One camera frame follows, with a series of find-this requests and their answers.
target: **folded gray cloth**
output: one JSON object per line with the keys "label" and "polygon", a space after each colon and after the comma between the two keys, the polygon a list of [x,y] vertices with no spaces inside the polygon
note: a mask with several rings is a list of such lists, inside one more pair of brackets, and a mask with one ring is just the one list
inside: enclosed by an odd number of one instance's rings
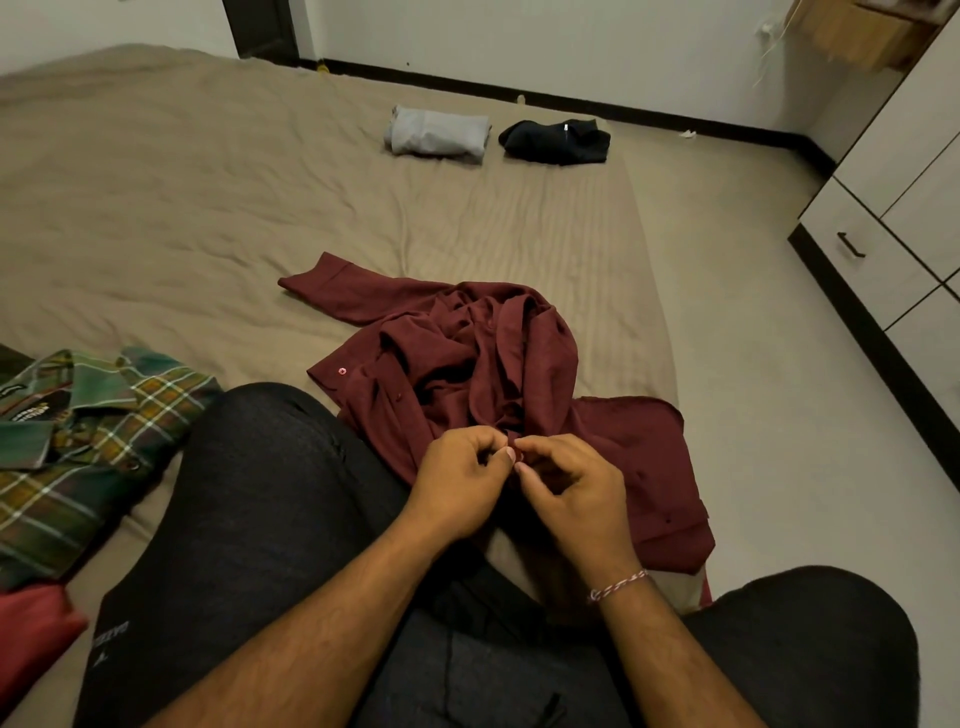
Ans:
{"label": "folded gray cloth", "polygon": [[488,116],[394,107],[383,143],[395,155],[464,157],[479,164],[487,151],[489,134]]}

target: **maroon shirt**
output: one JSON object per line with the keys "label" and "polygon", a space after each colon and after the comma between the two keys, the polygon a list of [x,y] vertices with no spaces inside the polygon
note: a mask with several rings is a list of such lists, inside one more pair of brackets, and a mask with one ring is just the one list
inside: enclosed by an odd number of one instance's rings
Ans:
{"label": "maroon shirt", "polygon": [[693,573],[706,562],[714,541],[680,413],[649,397],[573,399],[577,345],[537,291],[391,279],[328,253],[279,284],[363,327],[308,374],[408,484],[452,427],[572,432],[623,472],[644,567]]}

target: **wall outlet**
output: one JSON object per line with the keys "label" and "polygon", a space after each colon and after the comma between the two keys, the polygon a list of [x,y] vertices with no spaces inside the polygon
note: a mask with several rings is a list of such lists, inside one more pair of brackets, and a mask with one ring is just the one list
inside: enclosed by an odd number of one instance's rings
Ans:
{"label": "wall outlet", "polygon": [[783,21],[774,18],[767,18],[756,26],[756,34],[767,40],[776,40],[783,35]]}

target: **dark gray pants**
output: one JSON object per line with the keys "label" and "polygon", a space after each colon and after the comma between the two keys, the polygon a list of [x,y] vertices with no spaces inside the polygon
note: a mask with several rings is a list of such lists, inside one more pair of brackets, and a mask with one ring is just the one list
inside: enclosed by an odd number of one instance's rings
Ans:
{"label": "dark gray pants", "polygon": [[[75,725],[144,723],[342,569],[406,498],[303,392],[255,384],[223,395],[196,425],[156,536],[104,598]],[[866,579],[792,570],[686,624],[771,728],[917,725],[916,637]],[[458,544],[422,584],[353,724],[642,722],[605,634],[551,628]]]}

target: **hand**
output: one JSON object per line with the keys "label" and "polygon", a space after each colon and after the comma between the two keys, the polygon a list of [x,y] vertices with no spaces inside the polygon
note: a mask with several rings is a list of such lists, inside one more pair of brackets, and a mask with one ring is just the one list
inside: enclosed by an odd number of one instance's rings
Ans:
{"label": "hand", "polygon": [[[602,589],[639,571],[623,473],[574,435],[523,437],[515,444],[524,454],[515,465],[523,494],[587,586]],[[554,495],[538,470],[559,470],[568,487]]]}
{"label": "hand", "polygon": [[[481,465],[480,453],[494,450]],[[493,427],[450,429],[427,448],[403,512],[446,548],[490,517],[515,460],[507,436]]]}

